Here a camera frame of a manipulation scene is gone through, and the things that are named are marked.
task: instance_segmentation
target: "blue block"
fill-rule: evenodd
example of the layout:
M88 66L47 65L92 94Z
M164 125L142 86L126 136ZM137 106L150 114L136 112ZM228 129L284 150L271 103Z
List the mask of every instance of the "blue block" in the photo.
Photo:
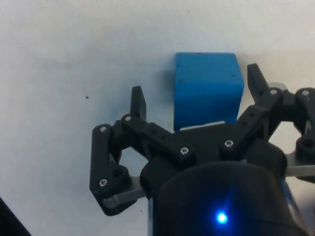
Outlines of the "blue block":
M235 122L244 80L233 53L177 53L174 130Z

